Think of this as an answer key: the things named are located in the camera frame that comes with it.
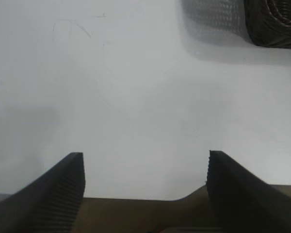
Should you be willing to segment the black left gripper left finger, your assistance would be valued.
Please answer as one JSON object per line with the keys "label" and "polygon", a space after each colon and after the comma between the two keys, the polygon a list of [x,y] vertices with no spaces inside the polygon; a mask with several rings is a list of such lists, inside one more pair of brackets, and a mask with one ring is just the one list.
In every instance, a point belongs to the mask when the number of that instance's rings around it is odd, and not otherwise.
{"label": "black left gripper left finger", "polygon": [[73,152],[0,201],[0,233],[69,233],[85,190],[83,153]]}

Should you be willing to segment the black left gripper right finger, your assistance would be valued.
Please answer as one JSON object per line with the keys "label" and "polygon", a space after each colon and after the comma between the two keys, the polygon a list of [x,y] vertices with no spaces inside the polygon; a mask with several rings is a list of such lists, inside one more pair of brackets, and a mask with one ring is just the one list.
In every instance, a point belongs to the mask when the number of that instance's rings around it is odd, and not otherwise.
{"label": "black left gripper right finger", "polygon": [[222,151],[210,151],[207,192],[227,233],[291,233],[291,197]]}

